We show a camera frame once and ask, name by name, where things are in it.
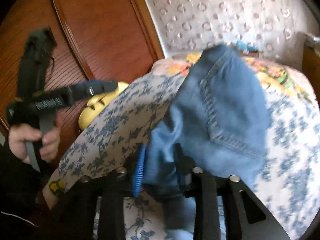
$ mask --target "blue item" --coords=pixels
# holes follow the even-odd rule
[[[133,195],[137,197],[142,188],[143,168],[144,168],[144,156],[146,153],[146,145],[141,144],[138,162],[133,175]]]
[[[247,46],[241,40],[237,40],[236,48],[237,48],[237,50],[249,50],[249,51],[258,52],[258,47],[257,46]]]
[[[204,51],[151,132],[145,153],[144,188],[163,202],[169,236],[193,238],[196,207],[179,195],[174,144],[212,175],[237,174],[252,187],[263,168],[269,120],[260,83],[238,53],[224,45]]]

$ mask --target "finger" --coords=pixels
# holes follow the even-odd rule
[[[56,154],[58,152],[58,145],[59,143],[51,143],[49,145],[43,146],[39,151],[41,158]]]
[[[58,155],[58,149],[55,152],[51,152],[50,154],[41,155],[41,159],[44,161],[52,161],[57,157],[57,155]]]
[[[56,115],[56,120],[55,120],[55,122],[54,122],[54,125],[56,126],[56,127],[58,127],[59,129],[61,129],[61,127],[62,127],[62,115],[61,114],[57,114]]]
[[[10,129],[11,140],[19,141],[38,141],[41,139],[42,133],[40,130],[31,127],[28,124],[12,126]]]
[[[55,141],[60,142],[60,129],[58,127],[54,127],[50,132],[46,133],[42,137],[43,145],[47,145]]]

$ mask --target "yellow flower pattern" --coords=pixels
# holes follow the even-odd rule
[[[192,53],[187,55],[184,60],[174,60],[164,70],[168,75],[187,76],[189,69],[199,60],[201,54]],[[253,57],[243,57],[243,60],[255,72],[264,89],[272,87],[289,97],[312,102],[309,94],[290,77],[289,71],[287,71],[289,67]]]
[[[57,196],[59,193],[64,191],[64,185],[63,182],[61,181],[61,179],[55,180],[50,182],[49,184],[49,189],[52,192],[52,194],[54,194],[55,196]]]

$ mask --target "hand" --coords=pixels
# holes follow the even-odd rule
[[[28,124],[14,125],[9,131],[8,141],[10,150],[24,163],[30,164],[25,142],[35,142],[42,138],[43,146],[40,149],[41,159],[52,161],[58,154],[61,126],[62,117],[60,114],[57,114],[53,129],[44,136],[42,136],[40,130]]]

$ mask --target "metal bolt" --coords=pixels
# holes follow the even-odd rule
[[[192,172],[195,174],[201,174],[201,173],[203,173],[203,169],[201,169],[200,167],[194,167],[192,169]]]
[[[239,182],[240,181],[240,177],[238,175],[231,175],[229,177],[229,179],[232,181],[232,182]]]
[[[127,173],[127,169],[125,167],[119,167],[116,169],[116,172],[119,174]]]
[[[84,176],[82,176],[82,177],[80,178],[80,182],[82,182],[82,183],[87,183],[87,182],[89,182],[90,179],[91,179],[91,178],[90,178],[89,176],[84,175]]]

